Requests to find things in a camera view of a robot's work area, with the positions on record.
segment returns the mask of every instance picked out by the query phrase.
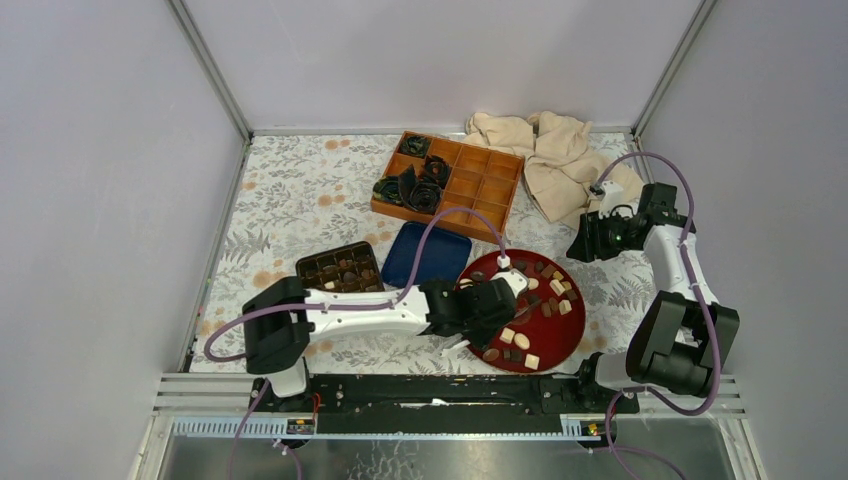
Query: floral pattern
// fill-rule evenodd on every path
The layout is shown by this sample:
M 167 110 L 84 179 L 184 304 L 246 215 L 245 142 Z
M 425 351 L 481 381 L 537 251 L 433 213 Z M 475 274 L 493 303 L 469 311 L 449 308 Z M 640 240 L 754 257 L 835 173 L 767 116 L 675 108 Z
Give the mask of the floral pattern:
M 298 259 L 366 240 L 382 263 L 404 222 L 372 212 L 369 201 L 371 187 L 399 139 L 399 135 L 254 138 L 220 262 L 208 282 L 208 301 L 198 316 L 192 372 L 245 371 L 243 361 L 210 362 L 202 346 L 212 332 L 239 316 L 247 300 L 293 275 Z M 592 134 L 590 139 L 610 158 L 628 151 L 623 134 Z M 555 260 L 575 279 L 586 301 L 584 338 L 575 354 L 555 369 L 561 372 L 575 371 L 592 352 L 626 349 L 654 295 L 651 269 L 641 253 L 582 264 L 565 257 L 575 234 L 564 224 L 548 223 L 524 187 L 518 188 L 506 226 L 507 245 Z M 496 248 L 472 239 L 469 263 Z M 442 349 L 455 342 L 436 336 L 355 335 L 310 345 L 305 356 L 314 373 L 502 373 L 465 349 L 442 357 Z M 219 355 L 243 350 L 240 327 L 214 347 Z

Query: beige cloth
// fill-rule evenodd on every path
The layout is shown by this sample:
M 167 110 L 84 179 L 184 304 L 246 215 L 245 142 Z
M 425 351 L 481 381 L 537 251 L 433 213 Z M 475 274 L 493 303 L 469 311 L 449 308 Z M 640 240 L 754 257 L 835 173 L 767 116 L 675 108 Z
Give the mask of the beige cloth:
M 535 113 L 527 120 L 475 113 L 465 126 L 468 136 L 463 142 L 524 156 L 524 182 L 536 206 L 549 222 L 562 220 L 576 229 L 580 215 L 598 209 L 599 202 L 589 200 L 589 187 L 612 163 L 589 147 L 591 128 L 592 122 L 552 112 Z M 642 192 L 642 180 L 626 165 L 617 165 L 607 180 L 624 188 L 628 202 Z

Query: gray wall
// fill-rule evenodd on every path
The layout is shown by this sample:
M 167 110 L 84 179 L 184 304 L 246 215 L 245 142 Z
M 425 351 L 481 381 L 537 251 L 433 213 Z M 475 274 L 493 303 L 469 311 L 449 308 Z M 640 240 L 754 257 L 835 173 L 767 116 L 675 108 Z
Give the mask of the gray wall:
M 256 128 L 639 115 L 698 0 L 191 0 Z
M 240 141 L 165 2 L 0 7 L 0 477 L 124 478 Z
M 848 2 L 719 2 L 644 136 L 695 191 L 772 479 L 844 478 Z M 658 177 L 667 171 L 654 168 Z

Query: wooden organizer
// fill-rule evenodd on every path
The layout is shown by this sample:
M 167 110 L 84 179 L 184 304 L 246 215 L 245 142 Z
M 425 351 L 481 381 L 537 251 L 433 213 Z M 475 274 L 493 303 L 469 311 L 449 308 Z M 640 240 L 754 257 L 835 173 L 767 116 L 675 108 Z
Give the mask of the wooden organizer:
M 411 135 L 427 137 L 430 140 L 427 155 L 442 157 L 451 166 L 450 178 L 442 192 L 442 200 L 436 214 L 451 207 L 471 208 L 489 219 L 498 233 L 503 235 L 509 210 L 512 207 L 512 199 L 515 197 L 515 189 L 524 169 L 524 158 L 430 135 L 404 132 L 383 172 L 384 177 L 399 175 L 410 165 L 415 166 L 416 175 L 421 173 L 424 168 L 424 158 L 411 157 L 399 152 L 404 139 Z M 433 215 L 413 212 L 408 208 L 374 198 L 371 199 L 371 210 L 421 223 L 430 223 L 433 219 Z M 467 213 L 451 213 L 439 220 L 437 225 L 467 237 L 497 242 L 495 236 L 479 218 Z

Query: red plate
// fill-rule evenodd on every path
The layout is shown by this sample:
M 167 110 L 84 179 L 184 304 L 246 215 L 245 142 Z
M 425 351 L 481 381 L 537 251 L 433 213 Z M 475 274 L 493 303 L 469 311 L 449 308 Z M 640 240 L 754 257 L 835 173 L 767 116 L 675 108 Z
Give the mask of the red plate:
M 523 333 L 527 336 L 530 340 L 530 348 L 528 350 L 520 350 L 514 342 L 512 344 L 506 344 L 501 341 L 500 331 L 495 336 L 495 339 L 492 340 L 491 345 L 489 345 L 489 348 L 496 348 L 499 351 L 498 358 L 495 360 L 483 360 L 485 350 L 477 350 L 470 345 L 468 348 L 484 362 L 508 372 L 535 373 L 550 370 L 574 353 L 574 350 L 577 349 L 577 345 L 580 343 L 580 339 L 583 338 L 583 329 L 586 326 L 586 307 L 583 304 L 583 295 L 580 294 L 580 290 L 577 289 L 577 284 L 571 276 L 550 259 L 535 252 L 528 252 L 527 250 L 508 249 L 506 252 L 510 260 L 512 260 L 513 265 L 519 261 L 527 264 L 527 268 L 523 272 L 527 275 L 527 278 L 536 278 L 539 280 L 539 286 L 535 290 L 530 290 L 521 295 L 518 301 L 518 309 L 527 305 L 526 297 L 531 294 L 538 296 L 543 303 L 547 302 L 550 297 L 554 297 L 557 302 L 566 299 L 564 294 L 562 297 L 557 297 L 551 289 L 550 282 L 553 280 L 553 277 L 546 279 L 541 273 L 536 272 L 534 267 L 537 262 L 542 262 L 545 266 L 553 265 L 556 267 L 562 273 L 563 277 L 565 277 L 562 281 L 571 282 L 572 288 L 577 293 L 577 299 L 571 302 L 571 311 L 565 315 L 560 315 L 559 310 L 557 310 L 550 318 L 545 318 L 542 315 L 540 304 L 540 306 L 530 312 L 529 321 L 526 321 L 528 315 L 525 314 L 507 325 L 515 333 Z M 500 252 L 496 251 L 478 258 L 462 272 L 459 278 L 471 278 L 471 272 L 475 271 L 483 272 L 486 278 L 491 278 L 498 271 L 498 255 L 500 255 Z M 503 350 L 505 348 L 520 351 L 522 354 L 521 363 L 505 360 L 503 358 Z M 528 353 L 539 357 L 538 370 L 531 370 L 524 366 L 523 358 Z

